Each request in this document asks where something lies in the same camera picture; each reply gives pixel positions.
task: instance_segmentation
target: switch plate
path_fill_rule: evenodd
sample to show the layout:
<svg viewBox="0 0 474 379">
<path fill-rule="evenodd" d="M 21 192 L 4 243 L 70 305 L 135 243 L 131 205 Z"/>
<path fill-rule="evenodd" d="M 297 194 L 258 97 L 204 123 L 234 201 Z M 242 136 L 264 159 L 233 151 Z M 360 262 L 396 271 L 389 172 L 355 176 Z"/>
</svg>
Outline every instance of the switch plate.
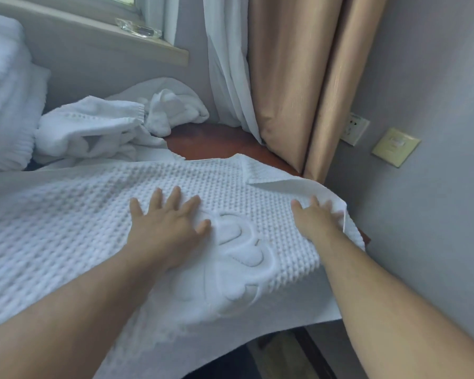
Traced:
<svg viewBox="0 0 474 379">
<path fill-rule="evenodd" d="M 390 128 L 372 150 L 372 154 L 395 167 L 400 167 L 420 142 L 420 139 Z"/>
<path fill-rule="evenodd" d="M 367 129 L 370 121 L 354 113 L 349 114 L 349 120 L 341 135 L 341 140 L 351 146 L 356 145 L 363 132 Z"/>
</svg>

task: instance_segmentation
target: left hand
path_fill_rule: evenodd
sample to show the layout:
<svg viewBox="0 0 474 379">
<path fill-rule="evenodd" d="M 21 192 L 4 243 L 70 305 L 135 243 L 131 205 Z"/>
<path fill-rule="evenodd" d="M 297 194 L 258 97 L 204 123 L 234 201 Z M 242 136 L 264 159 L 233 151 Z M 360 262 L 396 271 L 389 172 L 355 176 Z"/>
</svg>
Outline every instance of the left hand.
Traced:
<svg viewBox="0 0 474 379">
<path fill-rule="evenodd" d="M 190 252 L 211 231 L 211 222 L 205 220 L 197 228 L 193 227 L 191 217 L 200 205 L 200 197 L 192 197 L 179 208 L 179 186 L 172 190 L 163 206 L 162 201 L 163 193 L 158 188 L 144 214 L 137 198 L 130 200 L 132 228 L 126 248 L 138 252 L 145 263 L 166 271 L 188 259 Z"/>
</svg>

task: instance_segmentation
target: hand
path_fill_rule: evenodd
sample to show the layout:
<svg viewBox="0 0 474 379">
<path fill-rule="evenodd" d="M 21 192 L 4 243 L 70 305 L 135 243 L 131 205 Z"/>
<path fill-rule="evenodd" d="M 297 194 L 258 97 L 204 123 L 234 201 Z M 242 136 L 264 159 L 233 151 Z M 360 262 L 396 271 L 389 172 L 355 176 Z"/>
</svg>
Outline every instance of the hand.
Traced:
<svg viewBox="0 0 474 379">
<path fill-rule="evenodd" d="M 145 263 L 151 262 L 166 271 L 188 259 L 190 252 L 211 231 L 211 222 L 205 220 L 193 228 L 191 216 L 200 204 L 200 197 L 192 197 L 179 209 L 179 186 L 172 190 L 163 207 L 162 200 L 163 194 L 158 188 L 152 194 L 147 214 L 142 212 L 137 198 L 130 200 L 132 228 L 126 248 L 138 252 Z"/>
<path fill-rule="evenodd" d="M 295 225 L 304 237 L 313 242 L 322 252 L 334 236 L 344 236 L 339 220 L 344 216 L 340 211 L 332 214 L 332 202 L 326 201 L 320 206 L 318 198 L 311 197 L 310 206 L 303 209 L 300 202 L 292 201 L 293 218 Z"/>
</svg>

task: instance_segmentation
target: curtain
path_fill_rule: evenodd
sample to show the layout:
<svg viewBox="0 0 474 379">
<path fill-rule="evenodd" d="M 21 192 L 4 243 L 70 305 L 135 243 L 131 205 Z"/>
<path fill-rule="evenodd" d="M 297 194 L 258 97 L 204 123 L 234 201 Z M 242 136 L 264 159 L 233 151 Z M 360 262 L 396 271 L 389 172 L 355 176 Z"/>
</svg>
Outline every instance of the curtain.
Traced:
<svg viewBox="0 0 474 379">
<path fill-rule="evenodd" d="M 223 124 L 241 126 L 261 143 L 249 80 L 248 0 L 204 0 L 209 78 Z"/>
<path fill-rule="evenodd" d="M 386 0 L 249 0 L 251 92 L 267 147 L 323 182 Z"/>
</svg>

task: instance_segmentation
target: window sill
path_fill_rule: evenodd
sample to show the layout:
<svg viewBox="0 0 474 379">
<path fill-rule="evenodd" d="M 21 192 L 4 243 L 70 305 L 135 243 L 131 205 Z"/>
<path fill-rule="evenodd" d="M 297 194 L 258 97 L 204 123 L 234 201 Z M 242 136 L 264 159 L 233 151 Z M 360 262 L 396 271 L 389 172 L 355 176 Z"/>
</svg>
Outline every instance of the window sill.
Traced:
<svg viewBox="0 0 474 379">
<path fill-rule="evenodd" d="M 111 24 L 28 1 L 0 0 L 0 14 L 21 22 L 25 26 L 27 35 L 28 27 L 24 21 L 35 19 L 37 24 L 43 25 L 44 29 L 49 29 L 51 24 L 56 24 L 66 28 L 77 39 L 93 46 L 118 50 L 133 56 L 183 67 L 186 67 L 189 62 L 187 50 L 176 48 L 163 40 L 138 37 Z"/>
</svg>

